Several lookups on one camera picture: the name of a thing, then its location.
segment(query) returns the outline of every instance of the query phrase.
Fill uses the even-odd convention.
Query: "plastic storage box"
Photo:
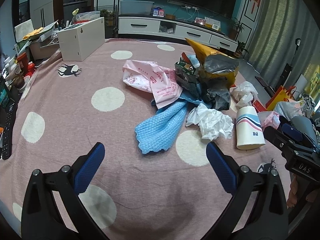
[[[94,20],[100,18],[100,11],[79,13],[76,15],[76,21]]]
[[[150,15],[153,4],[149,1],[120,1],[121,14]]]

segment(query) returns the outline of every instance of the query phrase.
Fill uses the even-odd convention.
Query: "pink plastic bag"
[[[278,129],[280,125],[279,114],[274,111],[259,112],[258,117],[263,131],[267,126]]]
[[[156,62],[127,60],[122,68],[123,82],[139,90],[153,93],[158,109],[177,100],[182,87],[176,82],[174,69]]]

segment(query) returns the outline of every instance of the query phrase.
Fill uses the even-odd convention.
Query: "blue gripper pad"
[[[224,190],[234,195],[237,190],[237,176],[233,170],[239,167],[238,164],[232,157],[224,155],[214,142],[208,143],[206,153]]]
[[[104,145],[97,143],[89,152],[89,157],[84,162],[78,173],[75,175],[73,190],[76,195],[86,191],[93,176],[97,172],[102,160],[104,158]]]
[[[289,136],[296,142],[300,142],[303,140],[302,133],[293,128],[291,125],[285,123],[281,128],[285,135]]]

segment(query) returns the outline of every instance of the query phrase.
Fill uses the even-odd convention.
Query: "screw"
[[[35,169],[35,170],[32,172],[32,175],[37,176],[39,173],[40,173],[40,170]]]
[[[247,173],[247,172],[249,172],[249,167],[248,166],[241,166],[241,171],[243,171],[243,172],[245,172],[245,173]]]
[[[272,169],[272,170],[271,170],[271,174],[272,174],[273,176],[277,176],[277,175],[278,175],[278,171],[276,171],[275,169]]]
[[[64,165],[62,168],[61,168],[62,172],[68,172],[70,171],[70,166],[69,165]]]

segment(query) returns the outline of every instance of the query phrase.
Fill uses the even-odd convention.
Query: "teal wall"
[[[181,6],[179,6],[179,5],[167,3],[167,0],[139,0],[139,1],[155,2],[155,5],[162,7],[166,14],[174,14],[176,16],[176,18],[188,19],[191,17],[190,15],[188,15],[186,9],[181,8]],[[241,0],[236,0],[235,8],[234,8],[234,11],[232,14],[233,17],[237,16],[238,10],[240,8],[240,4],[241,4]],[[194,9],[188,9],[188,11],[189,11],[189,14],[193,15]],[[227,18],[225,18],[221,15],[217,15],[213,12],[207,11],[205,9],[199,9],[199,17],[200,18],[212,17],[212,18],[220,21],[221,22],[221,31],[225,34],[228,34],[228,19]]]

